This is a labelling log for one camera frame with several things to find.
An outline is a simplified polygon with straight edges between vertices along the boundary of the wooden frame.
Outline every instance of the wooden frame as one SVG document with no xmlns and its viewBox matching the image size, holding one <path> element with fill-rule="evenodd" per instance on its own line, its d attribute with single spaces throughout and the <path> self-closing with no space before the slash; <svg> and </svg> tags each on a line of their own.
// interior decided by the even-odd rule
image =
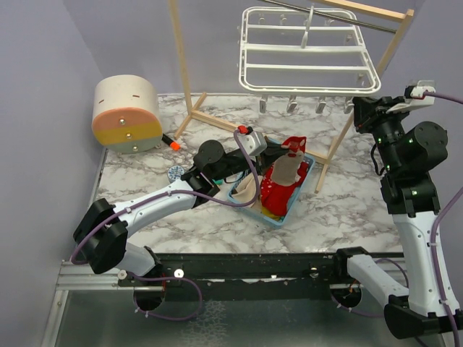
<svg viewBox="0 0 463 347">
<path fill-rule="evenodd" d="M 397 46 L 399 45 L 400 41 L 404 37 L 410 23 L 412 22 L 414 11 L 412 9 L 408 9 L 406 13 L 394 12 L 389 11 L 387 9 L 381 9 L 378 7 L 372 7 L 364 4 L 358 4 L 352 1 L 346 0 L 314 0 L 319 4 L 329 5 L 331 7 L 337 7 L 341 9 L 348 9 L 353 12 L 359 12 L 363 14 L 368 14 L 371 17 L 381 18 L 384 20 L 390 20 L 392 22 L 400 23 L 399 28 L 397 29 L 395 35 L 393 36 L 391 42 L 389 43 L 387 49 L 385 50 L 379 64 L 376 67 L 376 72 L 381 77 L 381 75 L 386 70 L 388 63 L 390 62 L 392 56 L 396 52 Z M 184 121 L 175 132 L 174 137 L 178 139 L 180 135 L 182 135 L 183 131 L 186 129 L 188 123 L 192 119 L 197 119 L 198 121 L 203 121 L 207 124 L 214 125 L 215 127 L 227 130 L 229 132 L 233 132 L 238 126 L 236 124 L 231 123 L 230 121 L 226 121 L 224 119 L 220 119 L 214 116 L 211 116 L 207 113 L 199 111 L 199 107 L 205 100 L 207 94 L 203 93 L 197 102 L 193 105 L 191 101 L 191 89 L 190 89 L 190 82 L 188 80 L 188 71 L 187 71 L 187 61 L 184 54 L 184 47 L 183 47 L 183 39 L 182 39 L 182 31 L 180 28 L 180 18 L 178 13 L 177 7 L 177 0 L 169 0 L 169 11 L 171 14 L 171 21 L 172 26 L 174 28 L 174 35 L 175 35 L 175 43 L 177 46 L 177 54 L 179 56 L 179 65 L 180 65 L 180 75 L 182 78 L 183 90 L 185 94 L 185 103 L 187 104 L 187 116 L 185 117 Z M 334 154 L 338 150 L 339 145 L 341 144 L 342 140 L 346 136 L 347 131 L 351 127 L 352 123 L 354 122 L 354 112 L 352 111 L 349 118 L 347 119 L 346 124 L 341 130 L 341 133 L 338 136 L 333 138 L 331 143 L 330 149 L 326 155 L 314 152 L 312 150 L 306 150 L 308 154 L 311 154 L 315 157 L 317 163 L 323 165 L 323 169 L 321 172 L 320 179 L 318 180 L 317 187 L 315 188 L 315 193 L 318 193 L 323 186 L 323 182 L 325 180 L 325 175 L 328 170 L 328 167 L 333 159 Z"/>
</svg>

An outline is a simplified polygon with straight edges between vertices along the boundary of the blue basket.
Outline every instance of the blue basket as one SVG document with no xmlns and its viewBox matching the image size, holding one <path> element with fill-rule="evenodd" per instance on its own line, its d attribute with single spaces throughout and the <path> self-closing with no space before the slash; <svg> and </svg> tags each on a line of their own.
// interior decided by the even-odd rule
<svg viewBox="0 0 463 347">
<path fill-rule="evenodd" d="M 248 207 L 239 207 L 239 208 L 244 210 L 247 214 L 251 215 L 252 217 L 254 217 L 256 219 L 264 220 L 266 223 L 271 224 L 274 228 L 282 227 L 286 223 L 286 220 L 288 219 L 287 217 L 290 214 L 292 208 L 294 207 L 294 205 L 296 205 L 295 203 L 297 201 L 297 198 L 299 197 L 299 194 L 300 194 L 301 190 L 305 187 L 305 185 L 309 181 L 310 173 L 312 172 L 312 169 L 315 166 L 315 158 L 313 156 L 311 156 L 311 155 L 308 155 L 307 153 L 305 153 L 304 161 L 309 164 L 309 171 L 307 172 L 307 175 L 306 175 L 303 183 L 294 190 L 294 192 L 292 193 L 292 196 L 289 198 L 289 200 L 288 200 L 288 212 L 286 213 L 286 215 L 282 219 L 273 220 L 272 218 L 267 217 L 266 215 L 264 215 L 261 212 L 258 212 L 256 210 L 253 210 L 252 208 L 248 208 Z M 232 192 L 233 192 L 234 189 L 236 189 L 238 187 L 238 184 L 249 173 L 250 173 L 250 170 L 245 171 L 241 175 L 241 177 L 238 179 L 238 181 L 235 182 L 235 184 L 233 185 L 233 187 L 229 190 L 229 193 L 227 194 L 228 200 L 239 204 L 239 201 L 235 200 L 232 197 Z"/>
</svg>

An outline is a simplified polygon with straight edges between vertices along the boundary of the metal rod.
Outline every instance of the metal rod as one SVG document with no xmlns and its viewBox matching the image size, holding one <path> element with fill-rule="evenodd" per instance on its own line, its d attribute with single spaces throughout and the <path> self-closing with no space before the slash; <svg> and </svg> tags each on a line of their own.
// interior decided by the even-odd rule
<svg viewBox="0 0 463 347">
<path fill-rule="evenodd" d="M 278 5 L 278 6 L 281 6 L 281 7 L 285 7 L 287 9 L 293 9 L 293 10 L 299 11 L 299 12 L 310 13 L 310 9 L 308 9 L 306 7 L 287 4 L 286 2 L 280 2 L 280 1 L 275 1 L 275 0 L 259 0 L 259 1 L 267 2 L 267 3 L 273 4 L 273 5 Z M 340 21 L 340 22 L 348 23 L 348 24 L 358 25 L 359 27 L 369 27 L 370 29 L 383 31 L 385 33 L 390 33 L 390 34 L 395 34 L 396 33 L 395 29 L 390 29 L 388 27 L 381 27 L 379 25 L 360 22 L 359 20 L 351 20 L 350 18 L 338 17 L 338 16 L 335 16 L 334 14 L 329 14 L 329 13 L 320 12 L 320 11 L 313 11 L 313 14 L 315 14 L 317 16 L 320 16 L 320 17 L 329 18 L 330 20 L 337 20 L 337 21 Z"/>
</svg>

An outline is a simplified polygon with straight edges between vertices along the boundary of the drying rack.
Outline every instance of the drying rack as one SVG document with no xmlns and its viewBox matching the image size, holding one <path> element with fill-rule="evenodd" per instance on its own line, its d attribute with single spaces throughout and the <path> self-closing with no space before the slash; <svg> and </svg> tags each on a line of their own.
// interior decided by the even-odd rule
<svg viewBox="0 0 463 347">
<path fill-rule="evenodd" d="M 285 4 L 285 3 L 279 3 L 277 1 L 268 1 L 267 0 L 267 2 L 272 2 L 273 4 L 278 4 L 278 5 L 281 5 L 283 7 L 289 7 L 289 11 L 296 10 L 296 11 L 305 12 L 306 14 L 309 14 L 309 17 L 307 18 L 308 25 L 306 23 L 306 27 L 308 27 L 308 29 L 309 29 L 309 30 L 307 30 L 307 34 L 308 35 L 310 34 L 310 31 L 312 30 L 312 28 L 310 27 L 310 13 L 311 12 L 313 14 L 315 13 L 313 8 L 308 9 L 308 8 L 296 7 L 296 6 L 292 6 L 292 5 Z M 378 8 L 378 7 L 372 7 L 372 6 L 368 6 L 368 5 L 364 5 L 364 4 L 358 4 L 358 3 L 355 3 L 355 2 L 352 2 L 352 1 L 346 1 L 346 0 L 315 0 L 314 2 L 317 2 L 319 4 L 329 5 L 330 7 L 336 7 L 336 9 L 332 10 L 334 12 L 340 12 L 341 10 L 347 10 L 347 12 L 344 13 L 344 16 L 346 14 L 348 14 L 347 15 L 348 18 L 346 18 L 344 20 L 341 19 L 341 18 L 339 18 L 339 19 L 341 21 L 344 21 L 344 22 L 350 21 L 351 24 L 352 23 L 356 24 L 356 25 L 351 26 L 350 28 L 348 27 L 349 29 L 343 29 L 343 30 L 351 30 L 353 32 L 352 37 L 355 37 L 355 40 L 357 40 L 356 43 L 358 43 L 356 45 L 355 49 L 359 51 L 358 53 L 362 53 L 362 56 L 364 57 L 364 59 L 363 59 L 364 64 L 363 64 L 363 66 L 360 67 L 362 69 L 362 71 L 358 71 L 358 72 L 356 71 L 355 73 L 361 74 L 362 76 L 366 76 L 366 80 L 368 80 L 370 82 L 370 84 L 373 86 L 373 89 L 377 88 L 378 84 L 379 84 L 379 86 L 381 86 L 381 83 L 379 82 L 380 81 L 379 77 L 384 73 L 388 63 L 390 62 L 392 56 L 394 55 L 394 53 L 396 51 L 397 46 L 399 45 L 401 39 L 404 37 L 404 34 L 406 33 L 409 25 L 411 24 L 412 18 L 413 18 L 413 15 L 414 15 L 414 11 L 412 9 L 408 9 L 406 13 L 400 13 L 400 12 L 389 11 L 387 9 L 381 9 L 381 8 Z M 287 11 L 287 9 L 282 9 L 281 7 L 276 7 L 275 10 L 279 11 L 279 12 Z M 217 118 L 215 116 L 211 116 L 210 114 L 207 114 L 205 112 L 199 111 L 199 107 L 201 107 L 201 104 L 203 103 L 203 101 L 207 97 L 206 93 L 203 93 L 199 97 L 199 99 L 196 101 L 196 103 L 194 105 L 192 104 L 190 81 L 188 79 L 187 62 L 186 62 L 186 58 L 185 58 L 185 54 L 184 54 L 184 46 L 183 46 L 183 39 L 182 39 L 182 31 L 181 31 L 181 27 L 180 27 L 180 18 L 179 18 L 179 13 L 178 13 L 177 0 L 169 0 L 169 11 L 170 11 L 170 15 L 171 15 L 172 26 L 174 28 L 174 36 L 175 36 L 177 54 L 178 54 L 178 57 L 179 57 L 179 65 L 180 65 L 180 76 L 182 78 L 182 85 L 183 85 L 184 95 L 185 95 L 185 103 L 186 103 L 186 106 L 187 106 L 187 116 L 185 117 L 184 121 L 182 122 L 182 124 L 180 125 L 178 130 L 175 132 L 175 135 L 174 135 L 175 138 L 178 139 L 181 136 L 181 134 L 186 129 L 187 125 L 189 124 L 189 122 L 192 119 L 196 119 L 198 121 L 205 122 L 207 124 L 210 124 L 210 125 L 213 125 L 215 127 L 227 130 L 229 132 L 233 132 L 238 127 L 238 124 L 234 124 L 234 123 L 231 123 L 230 121 L 226 121 L 225 119 L 220 119 L 220 118 Z M 324 14 L 325 16 L 327 16 L 327 17 L 330 16 L 330 14 L 328 13 L 328 12 L 330 12 L 329 9 L 317 9 L 317 15 L 320 15 L 320 11 L 325 12 L 325 14 Z M 389 29 L 385 29 L 383 27 L 379 27 L 379 26 L 376 26 L 376 25 L 367 25 L 367 24 L 365 24 L 363 22 L 358 22 L 354 18 L 354 16 L 352 17 L 353 14 L 351 13 L 351 11 L 352 12 L 362 13 L 362 14 L 367 14 L 367 15 L 369 15 L 371 17 L 381 18 L 381 19 L 384 19 L 384 20 L 392 21 L 392 22 L 398 22 L 399 27 L 398 27 L 397 30 L 389 30 Z M 366 48 L 365 48 L 365 51 L 363 51 L 365 44 L 363 43 L 361 33 L 357 28 L 358 25 L 359 26 L 371 27 L 372 29 L 376 29 L 376 30 L 388 31 L 388 32 L 394 34 L 393 38 L 391 39 L 391 42 L 389 43 L 388 47 L 386 48 L 380 62 L 375 67 L 375 69 L 374 68 L 372 69 L 371 59 L 368 56 L 368 52 L 366 51 Z M 327 27 L 323 27 L 323 29 L 321 29 L 321 30 L 333 30 L 333 29 L 327 29 Z M 241 45 L 240 46 L 241 46 L 241 49 L 243 49 L 243 36 L 242 35 L 241 35 Z M 307 47 L 302 48 L 302 46 L 303 46 L 303 42 L 301 42 L 301 46 L 298 47 L 298 48 L 307 49 Z M 242 55 L 241 55 L 240 67 L 239 67 L 240 76 L 245 74 L 245 71 L 243 71 L 244 67 L 245 66 L 243 64 Z M 291 99 L 292 98 L 294 99 L 295 98 L 294 95 L 296 95 L 296 94 L 297 93 L 290 94 L 291 95 L 290 96 L 290 103 L 292 102 Z M 307 90 L 305 90 L 303 93 L 300 93 L 300 94 L 309 95 L 310 93 Z M 325 93 L 321 93 L 320 91 L 318 91 L 318 95 L 322 95 L 322 94 L 327 95 Z M 328 167 L 329 167 L 329 165 L 331 163 L 331 160 L 332 160 L 334 154 L 336 153 L 336 151 L 337 151 L 338 147 L 340 146 L 342 140 L 346 136 L 347 131 L 351 127 L 352 123 L 354 122 L 353 105 L 352 105 L 352 103 L 349 102 L 349 99 L 350 99 L 350 97 L 347 98 L 347 103 L 346 103 L 345 109 L 344 109 L 344 111 L 346 113 L 350 113 L 349 118 L 347 119 L 347 122 L 344 125 L 341 132 L 339 133 L 339 135 L 335 136 L 333 138 L 333 140 L 331 142 L 331 146 L 330 146 L 330 148 L 328 150 L 328 153 L 326 153 L 324 155 L 322 153 L 317 153 L 317 152 L 314 152 L 312 150 L 306 150 L 307 153 L 309 153 L 309 154 L 311 154 L 311 155 L 313 155 L 315 157 L 317 163 L 320 163 L 320 164 L 323 165 L 323 170 L 322 170 L 320 178 L 318 180 L 317 187 L 315 188 L 315 192 L 317 192 L 317 193 L 321 190 L 321 187 L 323 186 L 323 181 L 325 179 L 326 172 L 328 170 Z M 321 105 L 323 105 L 324 100 L 320 99 L 319 103 L 321 103 Z"/>
</svg>

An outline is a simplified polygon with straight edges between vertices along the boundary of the marble tabletop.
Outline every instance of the marble tabletop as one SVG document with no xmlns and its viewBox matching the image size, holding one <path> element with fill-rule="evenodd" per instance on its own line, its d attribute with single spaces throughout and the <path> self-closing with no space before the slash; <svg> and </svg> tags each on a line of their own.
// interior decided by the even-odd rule
<svg viewBox="0 0 463 347">
<path fill-rule="evenodd" d="M 267 112 L 259 114 L 259 99 L 254 95 L 208 96 L 201 111 L 252 126 L 277 140 L 305 135 L 306 148 L 321 153 L 327 152 L 333 136 L 348 117 L 343 112 L 343 98 L 327 98 L 322 114 L 315 112 L 315 98 L 298 98 L 296 110 L 287 113 L 288 99 L 277 97 L 269 98 Z M 159 108 L 164 132 L 173 135 L 186 116 L 183 95 L 161 96 Z M 209 139 L 220 141 L 226 150 L 237 148 L 231 132 L 192 120 L 178 140 L 182 146 L 178 152 L 166 145 L 136 155 L 109 151 L 98 197 L 109 202 L 126 201 L 165 187 L 169 184 L 167 170 L 173 165 L 189 168 L 200 144 Z M 370 252 L 400 252 L 399 236 L 387 214 L 379 178 L 373 171 L 372 144 L 370 135 L 349 130 L 331 162 L 321 191 L 314 193 L 321 172 L 317 164 L 309 184 L 280 229 L 271 228 L 238 209 L 209 202 L 165 217 L 129 240 L 137 246 L 147 245 L 154 252 L 332 252 L 353 246 L 362 246 Z M 222 185 L 216 197 L 225 200 L 228 190 L 229 185 Z"/>
</svg>

